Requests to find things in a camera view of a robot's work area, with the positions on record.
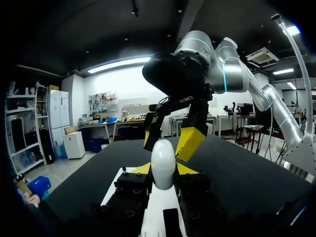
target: blue bin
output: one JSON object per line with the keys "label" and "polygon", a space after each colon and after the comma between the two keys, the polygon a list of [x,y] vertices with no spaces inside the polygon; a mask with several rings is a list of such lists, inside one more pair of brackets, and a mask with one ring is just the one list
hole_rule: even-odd
{"label": "blue bin", "polygon": [[115,122],[117,120],[116,117],[109,117],[108,122]]}
{"label": "blue bin", "polygon": [[33,194],[39,196],[40,199],[43,198],[45,192],[51,187],[50,181],[48,178],[44,176],[39,176],[32,182],[27,184],[29,189],[32,191]]}

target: yellow pad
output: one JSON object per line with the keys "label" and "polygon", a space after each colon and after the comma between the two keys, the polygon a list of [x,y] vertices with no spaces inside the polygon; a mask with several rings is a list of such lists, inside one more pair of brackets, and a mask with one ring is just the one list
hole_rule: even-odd
{"label": "yellow pad", "polygon": [[145,141],[144,141],[144,146],[146,145],[147,139],[149,137],[149,131],[145,131]]}
{"label": "yellow pad", "polygon": [[181,128],[181,135],[176,150],[176,158],[188,161],[205,136],[195,127]]}
{"label": "yellow pad", "polygon": [[183,175],[183,174],[199,174],[195,170],[187,168],[186,166],[184,166],[184,165],[182,165],[182,164],[180,164],[178,162],[177,162],[177,166],[178,166],[178,171],[179,171],[180,175]]}
{"label": "yellow pad", "polygon": [[137,174],[137,173],[148,174],[149,168],[150,168],[150,164],[151,163],[149,162],[149,163],[147,163],[145,165],[139,166],[136,169],[134,169],[133,171],[131,171],[130,173],[133,173],[133,174]]}

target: white refrigerator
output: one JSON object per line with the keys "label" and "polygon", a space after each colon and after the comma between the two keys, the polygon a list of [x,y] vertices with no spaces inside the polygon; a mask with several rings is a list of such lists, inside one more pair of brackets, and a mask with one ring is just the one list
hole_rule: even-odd
{"label": "white refrigerator", "polygon": [[69,127],[69,100],[68,92],[50,90],[48,99],[48,114],[50,134],[53,143],[56,159],[67,158],[63,135],[65,127]]}

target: blue crate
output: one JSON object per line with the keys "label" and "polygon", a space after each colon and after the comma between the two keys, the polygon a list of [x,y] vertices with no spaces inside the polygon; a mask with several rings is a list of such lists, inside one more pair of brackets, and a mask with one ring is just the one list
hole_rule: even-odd
{"label": "blue crate", "polygon": [[48,178],[39,176],[32,182],[28,183],[27,186],[33,194],[39,196],[39,198],[42,199],[45,193],[45,197],[47,197],[47,191],[51,187],[51,184]]}

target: gray floor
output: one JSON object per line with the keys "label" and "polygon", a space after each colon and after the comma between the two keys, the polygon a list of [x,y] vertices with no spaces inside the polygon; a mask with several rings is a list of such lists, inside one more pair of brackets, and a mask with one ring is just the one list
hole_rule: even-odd
{"label": "gray floor", "polygon": [[51,188],[48,191],[51,193],[58,187],[58,185],[90,160],[95,154],[96,153],[86,152],[81,159],[63,159],[57,160],[53,164],[38,166],[31,172],[25,174],[25,178],[30,179],[31,181],[40,175],[49,178]]}
{"label": "gray floor", "polygon": [[[257,134],[255,136],[255,140],[258,141],[258,138],[259,138],[259,134]],[[231,139],[229,141],[232,143],[235,143],[235,139],[233,139],[232,136],[231,136]],[[272,162],[275,162],[277,160],[278,155],[279,155],[279,152],[277,152],[277,150],[276,150],[276,145],[278,143],[281,143],[281,145],[282,145],[283,142],[284,142],[284,140],[272,137],[271,142],[270,142],[271,153],[268,150],[268,152],[266,154],[266,159],[272,160]],[[269,136],[265,135],[263,140],[262,140],[261,149],[259,152],[260,156],[262,156],[262,157],[265,156],[268,145],[269,145]],[[254,143],[254,147],[253,147],[252,152],[255,153],[256,148],[257,148],[257,143]],[[40,175],[49,178],[51,185],[52,185],[52,187],[49,189],[49,192],[51,193],[52,191],[54,191],[55,188],[58,187],[58,185],[60,185],[65,179],[67,179],[72,173],[74,173],[83,164],[85,164],[88,160],[90,160],[94,155],[95,155],[95,153],[86,152],[86,154],[81,159],[58,160],[55,163],[50,164],[50,165],[41,165],[41,166],[37,167],[36,169],[33,169],[31,172],[27,173],[25,175],[25,177],[27,179],[30,179],[30,180],[34,180],[35,178],[37,178]],[[313,179],[313,176],[311,176],[311,175],[309,175],[307,178],[307,180],[309,182],[311,182],[312,179]]]}

